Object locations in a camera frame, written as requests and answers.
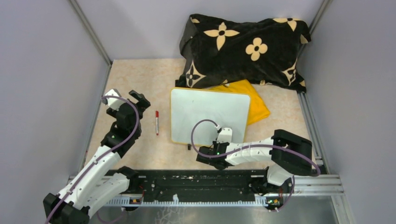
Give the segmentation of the red capped white marker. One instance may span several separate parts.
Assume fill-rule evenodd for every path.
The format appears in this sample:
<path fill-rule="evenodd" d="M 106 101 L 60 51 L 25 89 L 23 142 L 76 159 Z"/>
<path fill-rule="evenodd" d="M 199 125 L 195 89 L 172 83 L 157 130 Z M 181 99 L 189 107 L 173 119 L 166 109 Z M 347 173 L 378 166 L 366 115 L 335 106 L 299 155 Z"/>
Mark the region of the red capped white marker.
<path fill-rule="evenodd" d="M 155 111 L 155 119 L 156 119 L 156 135 L 159 135 L 159 111 Z"/>

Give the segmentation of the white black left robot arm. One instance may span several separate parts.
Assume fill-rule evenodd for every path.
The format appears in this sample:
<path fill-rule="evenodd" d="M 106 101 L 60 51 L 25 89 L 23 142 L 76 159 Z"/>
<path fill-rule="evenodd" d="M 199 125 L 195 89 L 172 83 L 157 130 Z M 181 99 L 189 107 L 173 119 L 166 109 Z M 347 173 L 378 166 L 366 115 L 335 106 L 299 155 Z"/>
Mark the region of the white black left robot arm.
<path fill-rule="evenodd" d="M 43 200 L 47 224 L 87 224 L 115 196 L 143 193 L 137 171 L 123 166 L 106 181 L 103 177 L 118 163 L 141 135 L 140 120 L 151 103 L 143 94 L 130 91 L 136 99 L 123 98 L 116 89 L 101 100 L 107 114 L 115 118 L 96 153 L 88 164 L 58 193 L 49 193 Z"/>

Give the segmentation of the yellow framed whiteboard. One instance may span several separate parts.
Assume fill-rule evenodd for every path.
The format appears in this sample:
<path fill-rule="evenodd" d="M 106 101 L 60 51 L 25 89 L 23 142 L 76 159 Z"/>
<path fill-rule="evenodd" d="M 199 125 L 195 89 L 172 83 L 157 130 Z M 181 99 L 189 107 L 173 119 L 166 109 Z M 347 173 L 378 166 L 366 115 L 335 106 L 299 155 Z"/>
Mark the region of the yellow framed whiteboard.
<path fill-rule="evenodd" d="M 247 94 L 173 88 L 170 92 L 171 140 L 195 145 L 210 145 L 218 134 L 214 121 L 232 130 L 233 143 L 243 143 L 251 98 Z"/>

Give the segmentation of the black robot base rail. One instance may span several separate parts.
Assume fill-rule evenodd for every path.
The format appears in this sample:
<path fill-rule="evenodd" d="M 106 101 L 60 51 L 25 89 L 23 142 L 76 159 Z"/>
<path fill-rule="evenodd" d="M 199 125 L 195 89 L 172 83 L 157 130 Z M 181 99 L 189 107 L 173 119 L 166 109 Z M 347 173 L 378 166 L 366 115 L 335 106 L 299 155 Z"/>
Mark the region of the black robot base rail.
<path fill-rule="evenodd" d="M 270 184 L 267 171 L 256 170 L 110 170 L 96 181 L 76 187 L 69 201 L 91 209 L 122 207 L 281 208 L 293 196 L 341 196 L 336 175 L 296 176 L 281 186 Z"/>

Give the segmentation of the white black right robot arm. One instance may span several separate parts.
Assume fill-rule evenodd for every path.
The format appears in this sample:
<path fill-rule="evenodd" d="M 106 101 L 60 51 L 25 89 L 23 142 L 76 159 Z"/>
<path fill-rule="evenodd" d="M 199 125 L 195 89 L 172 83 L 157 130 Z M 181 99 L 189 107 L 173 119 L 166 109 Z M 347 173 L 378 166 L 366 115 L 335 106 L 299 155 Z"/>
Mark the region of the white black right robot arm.
<path fill-rule="evenodd" d="M 196 150 L 198 162 L 224 170 L 243 163 L 272 161 L 263 179 L 268 192 L 276 192 L 294 175 L 313 175 L 312 142 L 283 129 L 264 140 L 232 143 L 232 130 L 222 128 L 212 147 Z"/>

